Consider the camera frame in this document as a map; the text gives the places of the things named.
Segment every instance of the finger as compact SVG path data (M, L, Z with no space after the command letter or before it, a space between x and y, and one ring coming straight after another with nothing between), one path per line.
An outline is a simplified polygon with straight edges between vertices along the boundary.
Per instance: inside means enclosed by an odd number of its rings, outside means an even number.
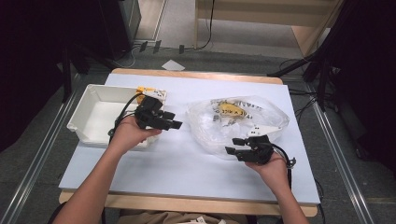
M163 131L159 130L159 129L146 129L144 131L144 134L145 134L146 137L151 137L151 136L154 136L154 135L158 135L158 134L160 134L162 132Z

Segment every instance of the white plastic tray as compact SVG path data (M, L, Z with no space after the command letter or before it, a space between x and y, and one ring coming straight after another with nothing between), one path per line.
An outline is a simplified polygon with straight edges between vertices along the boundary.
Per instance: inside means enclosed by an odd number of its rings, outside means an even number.
M67 128L85 144L107 146L108 131L114 128L117 116L135 94L133 88L88 85ZM136 107L134 100L127 110L133 111ZM147 147L154 140L155 137L150 137L138 147Z

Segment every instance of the plastic bag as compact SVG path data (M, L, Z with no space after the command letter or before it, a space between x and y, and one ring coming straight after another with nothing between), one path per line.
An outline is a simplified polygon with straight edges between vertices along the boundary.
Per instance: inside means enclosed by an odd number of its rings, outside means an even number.
M289 117L260 96L241 96L195 102L188 105L187 117L194 138L211 154L232 160L225 147L233 138L248 138L255 125L277 127L268 133L275 142L289 124Z

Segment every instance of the robotic hand controller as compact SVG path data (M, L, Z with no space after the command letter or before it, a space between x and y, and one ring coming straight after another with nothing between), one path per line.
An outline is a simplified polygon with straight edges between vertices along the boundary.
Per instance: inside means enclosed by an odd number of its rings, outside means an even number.
M146 129L148 126L166 131L180 128L182 122L173 120L175 117L174 113L161 110L163 97L159 92L152 91L151 93L144 92L143 94L145 94L145 97L134 112L137 125L141 129Z

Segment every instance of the yellow object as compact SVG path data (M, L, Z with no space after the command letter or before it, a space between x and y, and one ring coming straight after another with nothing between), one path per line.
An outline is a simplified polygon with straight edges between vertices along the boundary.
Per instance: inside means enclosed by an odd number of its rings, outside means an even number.
M222 117L231 117L237 119L242 119L247 114L244 109L230 103L219 104L219 113Z
M155 88L151 88L151 87L143 87L143 86L139 86L136 89L136 94L138 93L142 93L143 91L155 91ZM136 98L137 103L140 105L140 103L142 102L143 98L145 98L145 95L139 95Z

